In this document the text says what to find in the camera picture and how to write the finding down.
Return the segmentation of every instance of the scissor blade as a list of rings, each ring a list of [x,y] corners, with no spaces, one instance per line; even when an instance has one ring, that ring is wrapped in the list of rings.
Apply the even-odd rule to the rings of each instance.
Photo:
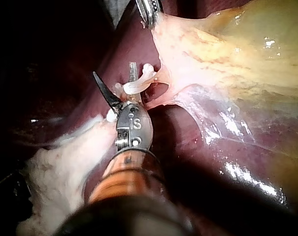
[[[93,72],[93,76],[104,99],[110,105],[114,113],[116,115],[119,115],[119,108],[122,105],[122,101],[118,97],[116,97],[115,94],[113,94],[108,87],[106,87],[105,83],[101,80],[97,73]]]
[[[137,64],[135,62],[129,63],[129,81],[134,82],[138,80],[138,71],[137,71]],[[131,101],[136,101],[139,104],[142,104],[140,93],[129,95],[128,99]]]

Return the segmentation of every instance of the white tissue strand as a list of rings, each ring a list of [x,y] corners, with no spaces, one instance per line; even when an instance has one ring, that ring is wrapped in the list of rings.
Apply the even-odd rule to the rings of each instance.
[[[129,82],[123,86],[125,93],[133,95],[145,91],[152,83],[153,76],[156,75],[154,68],[150,64],[145,64],[143,68],[143,75],[139,80],[134,82]]]
[[[18,225],[16,235],[52,235],[82,206],[86,178],[113,146],[116,136],[115,123],[104,120],[61,147],[38,150],[24,169],[32,216]]]
[[[108,122],[114,122],[114,121],[117,120],[117,116],[116,116],[116,114],[113,112],[112,109],[110,109],[109,112],[107,113],[107,115],[106,115],[106,120],[107,120]]]

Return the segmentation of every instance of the organ surface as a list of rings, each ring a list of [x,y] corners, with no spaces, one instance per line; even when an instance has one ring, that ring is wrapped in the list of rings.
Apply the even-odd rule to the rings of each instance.
[[[169,87],[147,108],[187,110],[199,158],[298,209],[298,0],[253,0],[199,20],[159,13],[152,36],[161,69],[144,84]]]

